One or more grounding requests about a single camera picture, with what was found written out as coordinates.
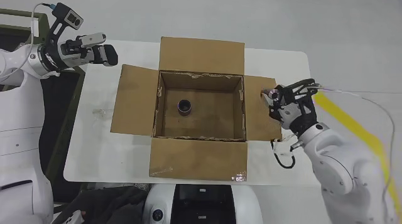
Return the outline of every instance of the white table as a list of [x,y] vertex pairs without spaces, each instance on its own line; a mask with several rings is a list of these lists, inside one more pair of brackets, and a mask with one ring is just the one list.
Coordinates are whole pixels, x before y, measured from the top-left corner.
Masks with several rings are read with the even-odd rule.
[[[262,141],[248,142],[245,182],[150,178],[148,169],[151,138],[110,133],[110,128],[121,65],[126,63],[157,70],[160,44],[113,40],[108,40],[107,43],[115,47],[119,64],[110,68],[103,65],[87,67],[64,169],[64,178],[67,181],[319,185],[312,173],[310,160],[302,149],[295,151],[295,167],[283,169],[276,162],[270,144]],[[245,74],[275,78],[277,83],[283,85],[310,77],[306,54],[260,49],[245,49]],[[280,147],[284,151],[289,150],[289,145],[295,141],[294,138]],[[290,161],[290,157],[285,156],[282,159],[285,164]]]

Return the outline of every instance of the yellow tape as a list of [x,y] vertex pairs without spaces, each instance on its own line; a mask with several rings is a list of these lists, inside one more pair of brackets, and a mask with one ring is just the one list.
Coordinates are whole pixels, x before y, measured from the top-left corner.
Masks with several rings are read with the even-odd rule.
[[[337,119],[342,125],[348,128],[348,130],[354,133],[358,138],[363,140],[369,146],[371,151],[378,156],[381,162],[381,168],[384,172],[385,180],[387,180],[389,176],[388,159],[381,140],[365,130],[365,128],[363,128],[363,126],[361,126],[358,121],[354,120],[341,108],[335,105],[322,92],[319,92],[314,96],[314,101],[317,105],[323,108],[323,110],[325,110],[332,117]],[[388,192],[394,201],[396,212],[400,213],[401,205],[399,203],[398,192],[396,190],[395,182],[393,179],[391,181],[391,184],[389,185]]]

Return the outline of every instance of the cardboard flap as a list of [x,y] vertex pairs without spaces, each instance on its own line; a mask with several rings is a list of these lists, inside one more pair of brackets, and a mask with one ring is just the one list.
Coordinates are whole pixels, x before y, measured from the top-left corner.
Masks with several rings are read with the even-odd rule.
[[269,116],[269,109],[261,99],[261,90],[275,88],[273,78],[244,76],[244,99],[246,104],[246,139],[248,141],[271,141],[282,139],[281,124]]
[[158,71],[123,65],[111,132],[152,135]]
[[149,176],[245,181],[247,143],[152,139]]
[[160,70],[244,74],[244,43],[161,38]]

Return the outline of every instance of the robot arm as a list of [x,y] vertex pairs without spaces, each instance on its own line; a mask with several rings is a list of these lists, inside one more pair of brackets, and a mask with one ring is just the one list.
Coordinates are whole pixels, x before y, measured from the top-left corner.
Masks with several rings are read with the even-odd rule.
[[20,85],[23,72],[17,72],[17,68],[21,65],[22,71],[38,79],[58,76],[64,69],[87,63],[108,67],[117,65],[117,53],[113,46],[99,45],[106,40],[103,33],[78,36],[75,40],[59,43],[66,27],[79,29],[84,20],[62,3],[53,8],[52,14],[56,21],[44,44],[24,45],[13,52],[0,50],[0,84]]
[[[0,84],[18,86],[0,95],[0,202],[6,203],[0,207],[0,223],[53,219],[52,188],[41,169],[38,149],[45,119],[40,79],[86,63],[117,65],[113,46],[98,45],[106,40],[103,33],[58,43],[66,27],[79,29],[83,19],[62,3],[53,7],[52,14],[56,21],[44,44],[0,50]],[[82,222],[79,211],[66,221]]]
[[397,223],[377,157],[364,143],[348,141],[317,121],[315,87],[314,79],[307,79],[263,90],[261,96],[270,117],[297,135],[290,151],[302,147],[310,158],[332,223]]

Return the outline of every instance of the open cardboard box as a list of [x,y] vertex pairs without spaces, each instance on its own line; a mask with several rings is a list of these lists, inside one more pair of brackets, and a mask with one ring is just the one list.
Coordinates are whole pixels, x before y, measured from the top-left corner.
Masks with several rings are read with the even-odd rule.
[[244,75],[244,43],[164,37],[159,70],[122,66],[111,132],[152,137],[151,177],[245,181],[246,141],[282,138],[260,97],[275,86]]

